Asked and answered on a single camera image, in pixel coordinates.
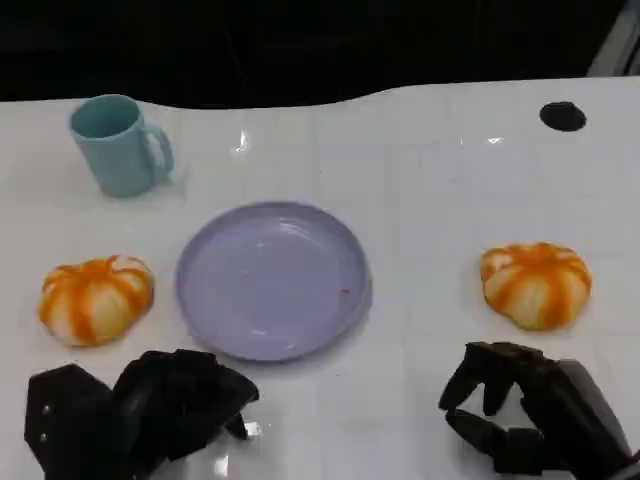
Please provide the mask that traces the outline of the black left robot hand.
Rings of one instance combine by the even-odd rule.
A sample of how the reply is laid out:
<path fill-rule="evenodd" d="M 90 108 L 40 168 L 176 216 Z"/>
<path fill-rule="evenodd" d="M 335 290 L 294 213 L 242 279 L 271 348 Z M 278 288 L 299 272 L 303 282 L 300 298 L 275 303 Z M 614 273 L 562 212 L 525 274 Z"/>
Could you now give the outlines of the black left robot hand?
<path fill-rule="evenodd" d="M 185 349 L 145 352 L 126 366 L 113 394 L 134 427 L 134 479 L 149 478 L 223 432 L 246 440 L 242 410 L 259 399 L 257 386 L 215 354 Z"/>

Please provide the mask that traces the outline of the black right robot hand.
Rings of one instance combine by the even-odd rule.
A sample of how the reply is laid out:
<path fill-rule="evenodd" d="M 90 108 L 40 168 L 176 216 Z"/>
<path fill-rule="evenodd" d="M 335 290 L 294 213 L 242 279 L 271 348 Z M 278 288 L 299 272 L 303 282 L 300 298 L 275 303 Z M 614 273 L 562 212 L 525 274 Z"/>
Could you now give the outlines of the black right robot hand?
<path fill-rule="evenodd" d="M 492 422 L 511 388 L 532 427 Z M 470 342 L 438 403 L 449 426 L 503 475 L 636 479 L 639 456 L 588 370 L 508 342 Z"/>

